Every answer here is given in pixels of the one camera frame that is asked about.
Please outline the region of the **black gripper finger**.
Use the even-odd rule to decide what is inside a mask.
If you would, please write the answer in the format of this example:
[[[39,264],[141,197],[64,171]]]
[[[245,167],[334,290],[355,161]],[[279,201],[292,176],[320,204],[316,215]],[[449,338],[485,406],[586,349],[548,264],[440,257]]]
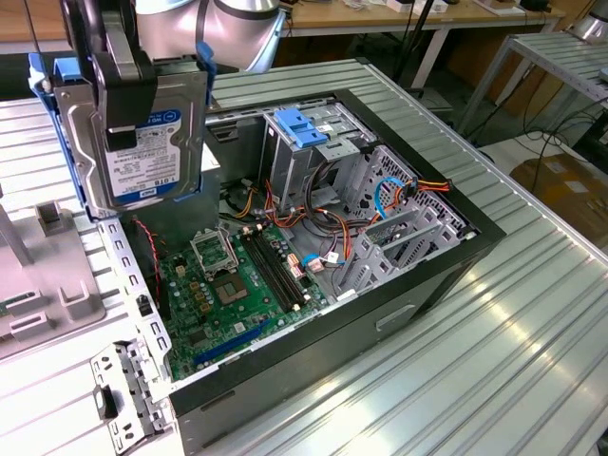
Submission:
[[[114,152],[136,145],[135,128],[147,121],[158,80],[140,45],[132,7],[100,7],[101,43],[92,53],[96,75],[97,112],[104,143]]]

